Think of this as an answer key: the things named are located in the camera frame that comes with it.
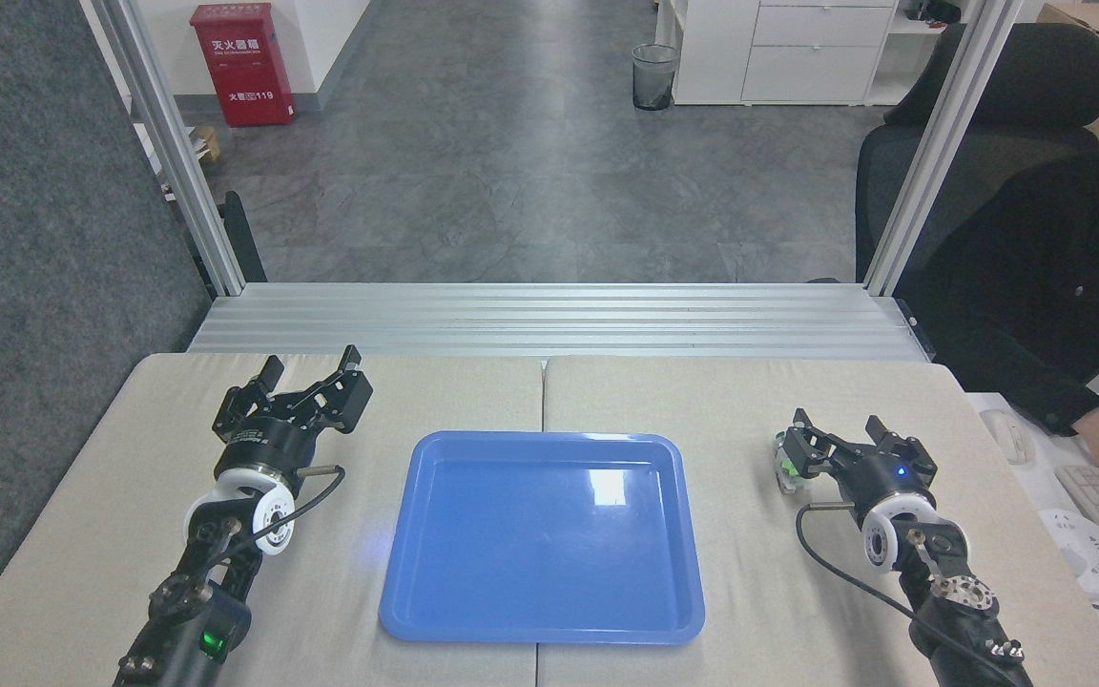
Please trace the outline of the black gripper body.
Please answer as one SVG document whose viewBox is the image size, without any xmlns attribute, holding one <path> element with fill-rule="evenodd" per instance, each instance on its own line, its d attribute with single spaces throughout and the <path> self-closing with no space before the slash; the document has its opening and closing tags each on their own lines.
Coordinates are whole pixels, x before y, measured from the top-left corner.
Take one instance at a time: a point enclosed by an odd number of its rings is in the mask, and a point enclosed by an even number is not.
<svg viewBox="0 0 1099 687">
<path fill-rule="evenodd" d="M 862 455 L 841 467 L 841 496 L 855 505 L 852 518 L 864 522 L 869 514 L 889 519 L 937 522 L 935 499 L 919 473 L 903 458 Z"/>
<path fill-rule="evenodd" d="M 301 480 L 298 470 L 309 467 L 318 432 L 269 415 L 217 417 L 214 432 L 225 443 L 215 477 L 227 469 L 269 470 L 284 480 Z"/>
</svg>

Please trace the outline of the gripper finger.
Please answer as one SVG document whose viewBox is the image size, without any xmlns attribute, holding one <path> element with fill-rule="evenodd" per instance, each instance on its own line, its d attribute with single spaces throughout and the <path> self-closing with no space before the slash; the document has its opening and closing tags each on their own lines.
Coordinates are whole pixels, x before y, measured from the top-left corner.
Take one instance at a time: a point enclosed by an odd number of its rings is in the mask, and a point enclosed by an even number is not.
<svg viewBox="0 0 1099 687">
<path fill-rule="evenodd" d="M 253 410 L 270 405 L 271 391 L 278 386 L 284 374 L 284 363 L 278 356 L 269 356 L 257 377 L 244 386 L 227 388 L 225 399 L 219 405 L 214 426 L 238 426 Z"/>
<path fill-rule="evenodd" d="M 785 430 L 782 452 L 801 479 L 813 479 L 833 466 L 846 469 L 859 457 L 854 444 L 813 426 L 803 408 L 795 410 L 793 421 Z"/>
<path fill-rule="evenodd" d="M 337 369 L 303 391 L 280 394 L 271 400 L 276 417 L 310 431 L 331 429 L 353 433 L 371 399 L 371 383 L 360 372 L 360 352 L 344 350 Z"/>
<path fill-rule="evenodd" d="M 880 417 L 869 417 L 866 431 L 877 452 L 893 457 L 906 469 L 937 469 L 934 459 L 930 457 L 919 439 L 893 433 L 893 430 L 884 425 Z"/>
</svg>

